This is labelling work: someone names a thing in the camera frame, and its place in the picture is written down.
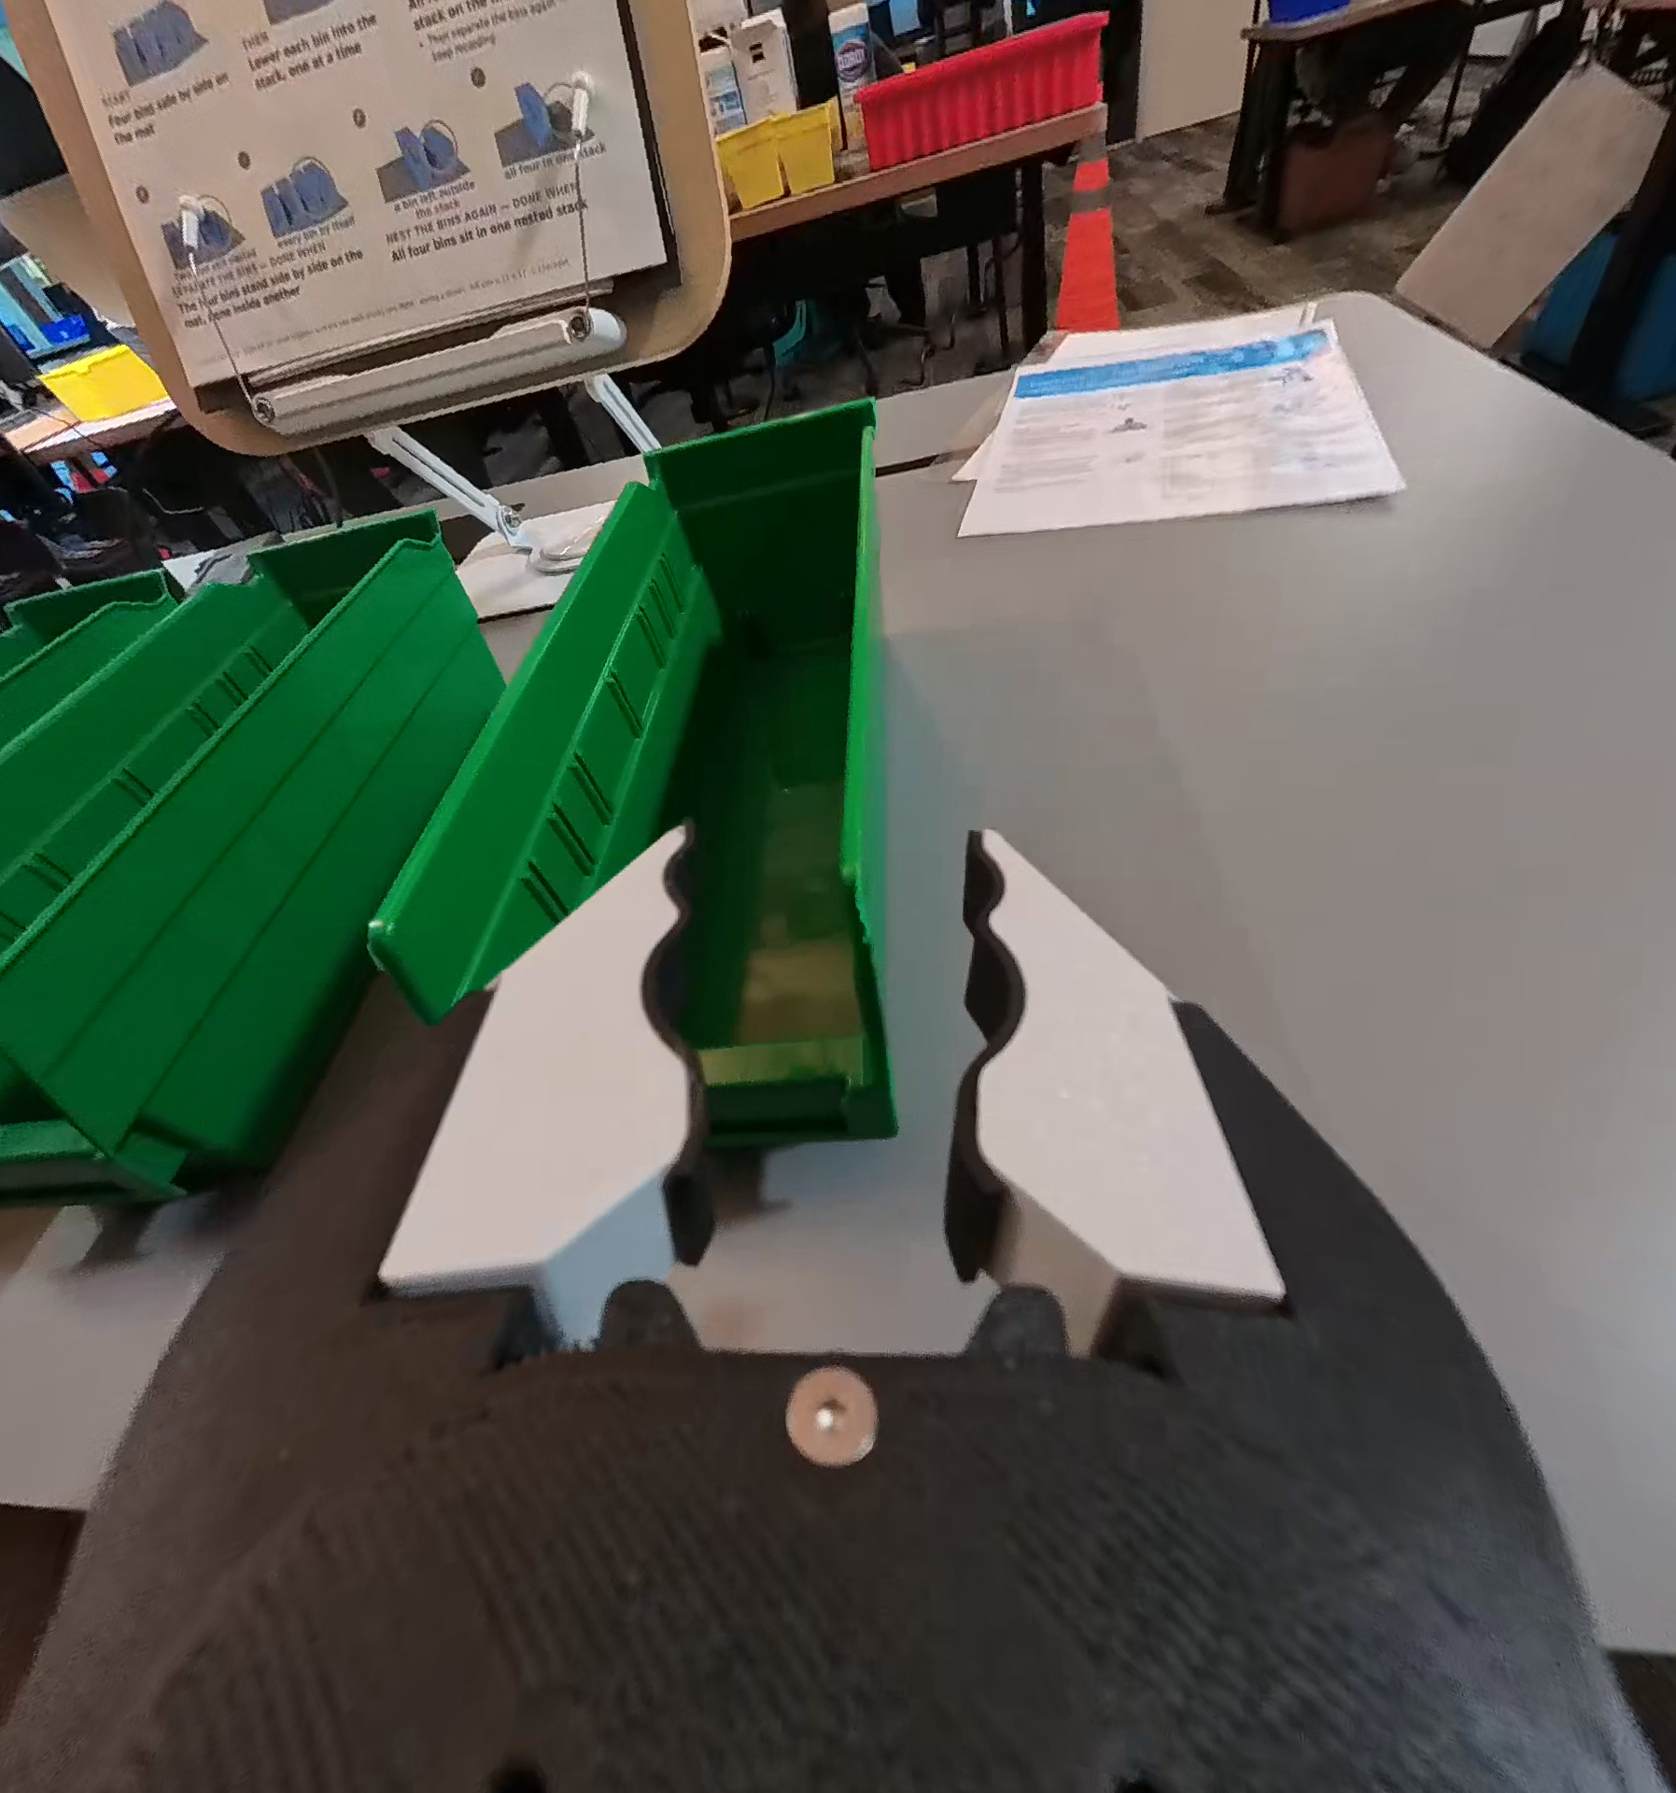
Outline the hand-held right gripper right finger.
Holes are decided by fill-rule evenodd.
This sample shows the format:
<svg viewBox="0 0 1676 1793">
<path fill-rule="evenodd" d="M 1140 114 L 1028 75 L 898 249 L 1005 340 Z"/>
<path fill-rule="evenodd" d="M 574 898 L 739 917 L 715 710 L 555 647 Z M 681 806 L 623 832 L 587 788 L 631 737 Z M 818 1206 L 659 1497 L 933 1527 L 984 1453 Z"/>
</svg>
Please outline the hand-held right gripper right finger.
<svg viewBox="0 0 1676 1793">
<path fill-rule="evenodd" d="M 1171 993 L 1005 832 L 965 840 L 965 1064 L 942 1240 L 1036 1288 L 1072 1358 L 1146 1353 L 1152 1301 L 1282 1316 L 1289 1288 Z"/>
</svg>

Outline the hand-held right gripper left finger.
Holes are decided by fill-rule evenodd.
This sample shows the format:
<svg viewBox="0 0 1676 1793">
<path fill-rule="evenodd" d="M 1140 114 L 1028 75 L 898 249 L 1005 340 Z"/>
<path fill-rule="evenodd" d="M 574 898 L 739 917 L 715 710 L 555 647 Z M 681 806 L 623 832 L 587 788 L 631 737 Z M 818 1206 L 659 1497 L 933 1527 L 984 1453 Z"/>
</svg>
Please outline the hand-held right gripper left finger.
<svg viewBox="0 0 1676 1793">
<path fill-rule="evenodd" d="M 679 1032 L 695 827 L 679 822 L 491 988 L 377 1264 L 391 1294 L 510 1288 L 592 1348 L 628 1282 L 715 1240 L 706 1081 Z"/>
</svg>

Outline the green plastic bin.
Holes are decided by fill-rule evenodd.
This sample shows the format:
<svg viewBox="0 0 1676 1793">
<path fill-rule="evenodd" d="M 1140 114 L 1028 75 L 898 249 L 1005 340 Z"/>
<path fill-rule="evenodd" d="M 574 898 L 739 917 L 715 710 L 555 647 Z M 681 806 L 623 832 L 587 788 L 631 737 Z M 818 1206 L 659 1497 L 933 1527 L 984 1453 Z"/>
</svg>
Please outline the green plastic bin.
<svg viewBox="0 0 1676 1793">
<path fill-rule="evenodd" d="M 0 632 L 0 750 L 161 623 L 180 598 L 171 570 L 132 570 L 14 603 Z"/>
<path fill-rule="evenodd" d="M 269 1168 L 503 691 L 432 511 L 255 549 L 250 578 L 308 636 L 0 954 L 0 1206 L 160 1206 Z"/>
<path fill-rule="evenodd" d="M 266 578 L 205 588 L 0 750 L 0 954 L 309 631 Z"/>
<path fill-rule="evenodd" d="M 436 1023 L 684 822 L 715 1143 L 894 1138 L 884 760 L 872 401 L 650 452 L 367 954 Z"/>
</svg>

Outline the grey desk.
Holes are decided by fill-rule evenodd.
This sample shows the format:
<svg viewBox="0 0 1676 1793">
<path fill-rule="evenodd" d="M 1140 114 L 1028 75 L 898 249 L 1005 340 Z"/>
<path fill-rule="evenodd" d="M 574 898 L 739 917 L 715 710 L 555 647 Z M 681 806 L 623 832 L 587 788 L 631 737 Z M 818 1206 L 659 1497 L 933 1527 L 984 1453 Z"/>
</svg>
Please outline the grey desk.
<svg viewBox="0 0 1676 1793">
<path fill-rule="evenodd" d="M 965 832 L 1338 1145 L 1446 1285 L 1609 1647 L 1676 1653 L 1676 465 L 1365 293 L 1404 489 L 965 535 L 1005 374 L 878 405 L 898 1133 L 771 1152 L 706 1344 L 949 1353 Z"/>
</svg>

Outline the white board stand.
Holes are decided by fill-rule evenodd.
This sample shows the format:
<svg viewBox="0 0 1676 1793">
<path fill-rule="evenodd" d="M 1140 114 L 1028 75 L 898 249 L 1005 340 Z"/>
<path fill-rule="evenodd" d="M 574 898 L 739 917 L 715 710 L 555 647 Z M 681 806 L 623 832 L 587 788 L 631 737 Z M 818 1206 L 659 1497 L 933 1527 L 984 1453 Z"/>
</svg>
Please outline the white board stand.
<svg viewBox="0 0 1676 1793">
<path fill-rule="evenodd" d="M 650 428 L 645 417 L 634 408 L 628 391 L 618 383 L 614 374 L 595 371 L 583 383 L 587 397 L 614 420 L 620 435 L 636 452 L 663 450 L 663 440 Z M 472 483 L 460 468 L 428 450 L 411 428 L 391 426 L 367 433 L 367 442 L 399 458 L 404 468 L 421 476 L 432 491 L 440 491 L 450 504 L 460 504 L 464 515 L 484 524 L 494 540 L 500 540 L 510 553 L 526 559 L 530 570 L 540 574 L 566 574 L 577 570 L 583 559 L 595 546 L 601 524 L 583 526 L 574 535 L 545 535 L 535 524 L 526 524 L 510 504 L 494 497 L 491 491 Z"/>
</svg>

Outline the printed paper leaflet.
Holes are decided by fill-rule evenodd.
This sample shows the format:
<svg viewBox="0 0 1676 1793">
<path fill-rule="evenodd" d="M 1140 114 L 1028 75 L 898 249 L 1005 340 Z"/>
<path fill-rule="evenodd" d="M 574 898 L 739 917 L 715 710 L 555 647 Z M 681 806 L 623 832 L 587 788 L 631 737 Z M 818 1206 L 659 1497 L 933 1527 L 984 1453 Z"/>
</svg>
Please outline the printed paper leaflet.
<svg viewBox="0 0 1676 1793">
<path fill-rule="evenodd" d="M 1316 302 L 1065 335 L 964 465 L 959 540 L 1397 497 L 1404 476 Z"/>
</svg>

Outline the large yellow bin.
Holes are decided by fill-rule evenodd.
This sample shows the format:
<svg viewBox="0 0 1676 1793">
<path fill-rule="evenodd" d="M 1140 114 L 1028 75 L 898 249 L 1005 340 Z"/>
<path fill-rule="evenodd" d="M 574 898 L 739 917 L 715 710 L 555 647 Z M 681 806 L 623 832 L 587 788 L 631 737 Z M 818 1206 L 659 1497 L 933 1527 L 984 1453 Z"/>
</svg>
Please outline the large yellow bin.
<svg viewBox="0 0 1676 1793">
<path fill-rule="evenodd" d="M 129 345 L 108 345 L 38 371 L 43 388 L 77 423 L 115 420 L 171 405 L 160 371 Z"/>
</svg>

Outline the orange traffic cone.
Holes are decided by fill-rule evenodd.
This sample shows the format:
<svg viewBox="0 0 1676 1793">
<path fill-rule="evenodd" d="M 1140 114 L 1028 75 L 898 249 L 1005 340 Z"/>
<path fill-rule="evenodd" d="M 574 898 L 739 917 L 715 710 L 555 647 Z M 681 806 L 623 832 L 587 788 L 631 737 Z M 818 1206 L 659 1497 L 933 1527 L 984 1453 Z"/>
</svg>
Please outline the orange traffic cone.
<svg viewBox="0 0 1676 1793">
<path fill-rule="evenodd" d="M 1082 144 L 1065 220 L 1063 277 L 1052 302 L 1055 332 L 1114 332 L 1119 235 L 1110 220 L 1110 163 L 1101 137 Z"/>
</svg>

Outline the beige document board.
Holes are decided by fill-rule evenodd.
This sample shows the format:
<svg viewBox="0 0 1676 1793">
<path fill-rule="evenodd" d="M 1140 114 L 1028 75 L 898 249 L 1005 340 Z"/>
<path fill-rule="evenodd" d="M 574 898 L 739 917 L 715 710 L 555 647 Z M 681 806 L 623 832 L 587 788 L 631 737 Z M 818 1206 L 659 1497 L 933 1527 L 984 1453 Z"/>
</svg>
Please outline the beige document board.
<svg viewBox="0 0 1676 1793">
<path fill-rule="evenodd" d="M 668 269 L 614 277 L 601 293 L 540 299 L 503 318 L 372 349 L 315 371 L 269 381 L 236 374 L 217 383 L 194 383 L 180 368 L 44 3 L 8 3 L 2 11 L 83 205 L 92 249 L 119 283 L 177 412 L 222 450 L 277 454 L 510 401 L 595 371 L 663 361 L 711 325 L 729 282 L 729 212 L 695 66 L 692 9 L 689 3 L 623 6 L 642 65 L 640 107 L 653 133 L 653 168 L 674 241 Z"/>
</svg>

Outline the small yellow bin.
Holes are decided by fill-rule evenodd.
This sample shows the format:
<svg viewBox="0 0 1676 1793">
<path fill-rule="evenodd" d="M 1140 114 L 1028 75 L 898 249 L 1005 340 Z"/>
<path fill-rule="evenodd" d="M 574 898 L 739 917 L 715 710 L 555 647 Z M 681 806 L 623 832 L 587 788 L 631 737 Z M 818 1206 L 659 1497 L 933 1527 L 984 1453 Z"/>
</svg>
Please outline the small yellow bin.
<svg viewBox="0 0 1676 1793">
<path fill-rule="evenodd" d="M 785 196 L 808 196 L 836 185 L 843 149 L 841 101 L 802 107 L 771 120 L 771 141 L 782 168 Z"/>
<path fill-rule="evenodd" d="M 787 196 L 777 150 L 777 120 L 726 128 L 715 137 L 729 212 L 755 212 Z"/>
</svg>

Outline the printed instruction sheet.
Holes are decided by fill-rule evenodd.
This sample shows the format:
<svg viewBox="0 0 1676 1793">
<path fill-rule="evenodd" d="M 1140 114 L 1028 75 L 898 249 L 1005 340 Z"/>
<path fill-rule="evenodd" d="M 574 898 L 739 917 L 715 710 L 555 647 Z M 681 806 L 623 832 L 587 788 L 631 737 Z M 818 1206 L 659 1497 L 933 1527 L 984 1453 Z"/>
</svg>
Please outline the printed instruction sheet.
<svg viewBox="0 0 1676 1793">
<path fill-rule="evenodd" d="M 623 3 L 44 3 L 194 383 L 672 263 Z"/>
</svg>

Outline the grey leaning panel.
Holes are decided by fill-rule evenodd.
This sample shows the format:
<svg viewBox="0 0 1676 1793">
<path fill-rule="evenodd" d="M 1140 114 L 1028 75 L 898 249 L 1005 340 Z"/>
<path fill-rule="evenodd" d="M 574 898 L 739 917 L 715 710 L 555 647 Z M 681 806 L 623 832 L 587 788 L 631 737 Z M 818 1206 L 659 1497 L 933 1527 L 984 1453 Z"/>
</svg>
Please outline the grey leaning panel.
<svg viewBox="0 0 1676 1793">
<path fill-rule="evenodd" d="M 1598 62 L 1542 101 L 1396 283 L 1450 335 L 1496 349 L 1641 187 L 1670 114 Z"/>
</svg>

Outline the long red ribbed bin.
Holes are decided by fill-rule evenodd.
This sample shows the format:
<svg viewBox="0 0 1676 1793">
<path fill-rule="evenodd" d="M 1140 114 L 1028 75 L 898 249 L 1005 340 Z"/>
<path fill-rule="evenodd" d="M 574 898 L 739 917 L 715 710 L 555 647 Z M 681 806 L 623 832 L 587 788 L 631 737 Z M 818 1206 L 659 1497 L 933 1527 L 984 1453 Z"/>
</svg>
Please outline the long red ribbed bin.
<svg viewBox="0 0 1676 1793">
<path fill-rule="evenodd" d="M 1097 107 L 1107 19 L 1105 9 L 1072 11 L 868 84 L 860 93 L 868 168 L 900 168 Z"/>
</svg>

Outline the white carton box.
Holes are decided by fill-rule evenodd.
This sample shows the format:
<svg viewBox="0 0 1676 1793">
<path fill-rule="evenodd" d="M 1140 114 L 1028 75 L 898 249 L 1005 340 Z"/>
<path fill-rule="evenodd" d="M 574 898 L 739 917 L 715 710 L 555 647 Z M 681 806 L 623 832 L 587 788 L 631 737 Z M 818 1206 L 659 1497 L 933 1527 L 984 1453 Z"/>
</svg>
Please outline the white carton box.
<svg viewBox="0 0 1676 1793">
<path fill-rule="evenodd" d="M 782 6 L 692 3 L 692 21 L 718 137 L 802 107 Z"/>
</svg>

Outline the wipes container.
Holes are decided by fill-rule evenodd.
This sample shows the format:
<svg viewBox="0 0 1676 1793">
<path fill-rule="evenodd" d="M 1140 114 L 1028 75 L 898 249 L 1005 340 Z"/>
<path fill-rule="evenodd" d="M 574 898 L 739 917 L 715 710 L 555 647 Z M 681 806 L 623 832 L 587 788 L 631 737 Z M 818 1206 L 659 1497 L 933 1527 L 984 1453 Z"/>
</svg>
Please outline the wipes container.
<svg viewBox="0 0 1676 1793">
<path fill-rule="evenodd" d="M 865 149 L 862 89 L 874 80 L 868 3 L 843 3 L 826 9 L 826 37 L 832 50 L 836 101 L 850 150 Z"/>
</svg>

